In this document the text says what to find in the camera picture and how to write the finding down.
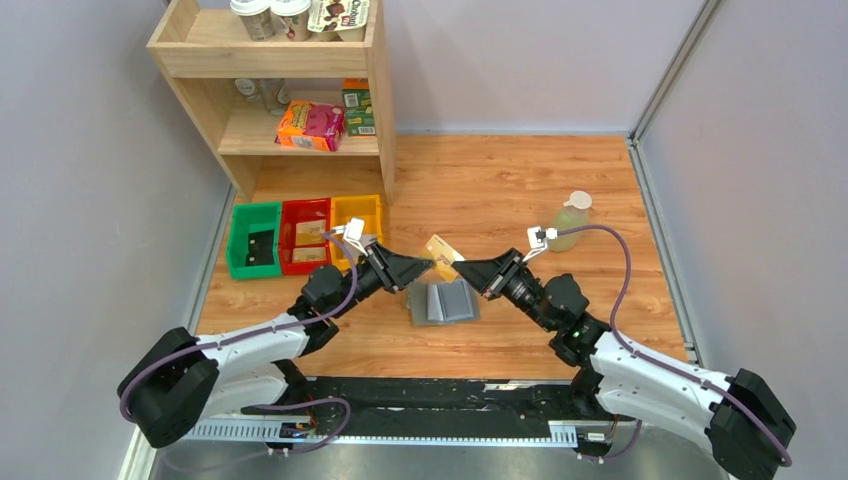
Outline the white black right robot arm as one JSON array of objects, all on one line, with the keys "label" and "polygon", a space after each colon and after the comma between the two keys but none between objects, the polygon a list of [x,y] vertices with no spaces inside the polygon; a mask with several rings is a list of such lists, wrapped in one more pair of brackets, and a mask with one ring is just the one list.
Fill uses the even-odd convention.
[{"label": "white black right robot arm", "polygon": [[757,373],[710,371],[614,333],[588,312],[572,275],[541,283],[515,249],[453,268],[486,299],[506,298],[553,333],[556,356],[578,370],[570,403],[579,416],[643,420],[695,443],[737,479],[772,479],[787,465],[797,425]]}]

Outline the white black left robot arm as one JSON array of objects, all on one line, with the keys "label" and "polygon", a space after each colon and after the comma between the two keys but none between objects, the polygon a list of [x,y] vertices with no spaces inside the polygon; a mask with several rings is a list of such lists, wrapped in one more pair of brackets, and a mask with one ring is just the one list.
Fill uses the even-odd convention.
[{"label": "white black left robot arm", "polygon": [[217,335],[173,328],[119,384],[119,412],[154,448],[175,443],[202,419],[244,407],[296,413],[306,389],[289,377],[293,360],[322,349],[339,331],[335,319],[357,304],[379,290],[406,289],[433,265],[374,242],[346,271],[314,269],[295,303],[269,321]]}]

